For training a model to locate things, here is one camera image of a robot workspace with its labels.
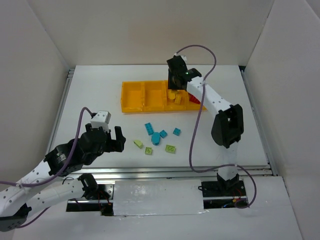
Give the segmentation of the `yellow oval lego brick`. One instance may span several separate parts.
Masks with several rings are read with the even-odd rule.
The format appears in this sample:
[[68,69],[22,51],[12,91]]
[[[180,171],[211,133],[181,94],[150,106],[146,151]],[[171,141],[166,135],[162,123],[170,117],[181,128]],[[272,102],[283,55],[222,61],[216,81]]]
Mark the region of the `yellow oval lego brick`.
[[172,91],[168,91],[167,92],[167,98],[170,100],[170,101],[173,101],[176,99],[176,93],[175,92],[172,92]]

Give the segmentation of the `red curved lego brick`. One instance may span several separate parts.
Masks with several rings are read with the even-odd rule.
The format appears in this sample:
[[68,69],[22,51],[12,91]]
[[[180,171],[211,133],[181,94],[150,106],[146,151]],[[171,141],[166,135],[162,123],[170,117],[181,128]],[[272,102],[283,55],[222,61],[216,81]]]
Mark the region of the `red curved lego brick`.
[[189,101],[195,104],[200,104],[201,102],[192,94],[188,94]]

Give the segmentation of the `light green sloped lego brick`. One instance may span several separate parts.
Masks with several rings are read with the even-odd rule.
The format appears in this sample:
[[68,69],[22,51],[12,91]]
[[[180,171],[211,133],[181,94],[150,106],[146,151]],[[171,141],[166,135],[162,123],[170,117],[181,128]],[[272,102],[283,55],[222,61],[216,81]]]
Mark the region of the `light green sloped lego brick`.
[[138,139],[135,139],[133,143],[140,149],[144,146],[143,143]]

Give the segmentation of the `light green rectangular lego brick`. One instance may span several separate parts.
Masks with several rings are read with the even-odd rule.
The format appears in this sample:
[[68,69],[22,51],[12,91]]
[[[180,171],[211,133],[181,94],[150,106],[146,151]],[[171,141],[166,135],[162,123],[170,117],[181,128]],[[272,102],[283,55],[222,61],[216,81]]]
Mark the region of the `light green rectangular lego brick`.
[[173,145],[166,145],[165,146],[165,151],[167,152],[167,153],[171,153],[171,154],[175,154],[175,152],[176,152],[176,147],[175,146],[173,146]]

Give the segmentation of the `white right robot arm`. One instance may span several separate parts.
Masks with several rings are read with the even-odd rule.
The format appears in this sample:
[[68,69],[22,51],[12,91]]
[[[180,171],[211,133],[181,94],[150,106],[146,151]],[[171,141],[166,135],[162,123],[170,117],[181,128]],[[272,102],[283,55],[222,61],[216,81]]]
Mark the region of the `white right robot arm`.
[[175,55],[167,60],[168,89],[185,90],[200,101],[213,116],[211,137],[222,150],[223,166],[217,178],[225,182],[238,181],[238,146],[244,133],[243,108],[220,96],[195,68],[188,69],[185,58]]

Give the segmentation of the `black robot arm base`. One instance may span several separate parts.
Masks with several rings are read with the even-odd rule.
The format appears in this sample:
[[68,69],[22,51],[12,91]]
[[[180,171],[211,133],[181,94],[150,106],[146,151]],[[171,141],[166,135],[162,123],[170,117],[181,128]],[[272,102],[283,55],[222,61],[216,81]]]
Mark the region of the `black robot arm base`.
[[98,184],[94,176],[90,173],[84,173],[77,178],[82,184],[81,198],[89,201],[84,205],[90,205],[93,210],[99,210],[103,216],[113,216],[113,184]]

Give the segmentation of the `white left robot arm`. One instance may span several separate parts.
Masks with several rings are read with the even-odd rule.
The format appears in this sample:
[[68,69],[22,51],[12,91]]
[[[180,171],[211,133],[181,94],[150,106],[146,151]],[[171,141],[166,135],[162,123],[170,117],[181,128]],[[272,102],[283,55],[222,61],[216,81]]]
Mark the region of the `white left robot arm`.
[[[52,189],[47,188],[52,182],[46,182],[46,180],[54,174],[58,174],[55,181],[61,181],[71,173],[81,170],[83,166],[92,164],[103,153],[121,153],[124,150],[126,138],[123,136],[121,127],[115,126],[115,139],[112,139],[111,133],[104,131],[102,127],[93,128],[88,123],[85,128],[86,131],[81,137],[58,145],[18,183],[1,191],[1,232],[25,227],[28,217],[65,200],[78,198],[92,200],[99,194],[105,198],[110,197],[107,191],[99,187],[90,173],[83,173]],[[59,173],[68,156],[71,156],[70,162],[64,171]]]

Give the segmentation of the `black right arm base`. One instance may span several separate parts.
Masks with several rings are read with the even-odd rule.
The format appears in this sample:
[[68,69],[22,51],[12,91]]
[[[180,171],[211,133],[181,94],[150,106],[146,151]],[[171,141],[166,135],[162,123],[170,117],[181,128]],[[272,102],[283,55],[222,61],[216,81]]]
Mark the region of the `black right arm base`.
[[205,210],[244,208],[249,203],[242,179],[228,189],[223,188],[218,180],[202,181],[198,190],[202,192]]

